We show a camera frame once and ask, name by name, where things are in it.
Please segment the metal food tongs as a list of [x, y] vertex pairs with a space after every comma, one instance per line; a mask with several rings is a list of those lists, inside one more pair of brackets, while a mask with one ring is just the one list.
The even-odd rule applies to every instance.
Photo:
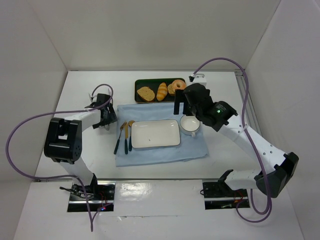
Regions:
[[[110, 95], [105, 93], [98, 93], [95, 100], [89, 105], [89, 108], [97, 108], [102, 106], [108, 100], [111, 99]], [[99, 127], [104, 127], [107, 131], [110, 129], [110, 111], [109, 111], [109, 104], [99, 108], [100, 110], [100, 122], [94, 124], [92, 127], [93, 129], [97, 129]]]

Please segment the golden bread roll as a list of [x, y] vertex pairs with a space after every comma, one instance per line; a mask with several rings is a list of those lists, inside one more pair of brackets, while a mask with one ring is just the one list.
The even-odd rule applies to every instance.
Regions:
[[157, 90], [156, 99], [161, 102], [168, 94], [168, 88], [165, 82], [162, 82]]

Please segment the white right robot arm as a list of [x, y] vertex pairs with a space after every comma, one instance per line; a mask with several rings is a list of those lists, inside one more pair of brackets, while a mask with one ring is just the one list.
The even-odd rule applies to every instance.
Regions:
[[210, 90], [199, 83], [175, 91], [175, 115], [178, 114], [181, 103], [185, 115], [196, 117], [258, 161], [259, 169], [227, 170], [219, 179], [223, 185], [234, 191], [258, 189], [266, 196], [278, 197], [298, 165], [299, 157], [294, 152], [286, 153], [273, 146], [242, 121], [241, 116], [227, 102], [214, 102]]

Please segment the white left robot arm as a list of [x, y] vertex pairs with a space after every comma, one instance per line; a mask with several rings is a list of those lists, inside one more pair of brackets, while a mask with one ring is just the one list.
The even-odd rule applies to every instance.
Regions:
[[68, 175], [74, 176], [72, 191], [78, 196], [84, 193], [82, 186], [90, 198], [101, 191], [97, 177], [88, 169], [81, 157], [82, 135], [89, 128], [109, 129], [110, 124], [117, 121], [111, 100], [110, 95], [99, 93], [84, 112], [66, 118], [54, 117], [50, 120], [44, 155], [63, 167]]

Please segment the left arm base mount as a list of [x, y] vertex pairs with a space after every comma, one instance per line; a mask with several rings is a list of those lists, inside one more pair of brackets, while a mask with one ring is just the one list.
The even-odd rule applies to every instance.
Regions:
[[[72, 187], [65, 188], [60, 186], [59, 189], [69, 193], [68, 213], [88, 211], [85, 194], [81, 186], [73, 184]], [[86, 186], [90, 211], [96, 212], [98, 209], [101, 209], [101, 212], [113, 212], [115, 190], [115, 182], [98, 182], [95, 193]]]

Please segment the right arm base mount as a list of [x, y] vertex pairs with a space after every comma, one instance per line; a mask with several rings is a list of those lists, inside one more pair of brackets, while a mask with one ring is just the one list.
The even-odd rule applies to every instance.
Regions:
[[203, 181], [202, 190], [199, 192], [204, 197], [206, 210], [226, 210], [250, 208], [248, 192], [245, 189], [223, 190], [217, 181]]

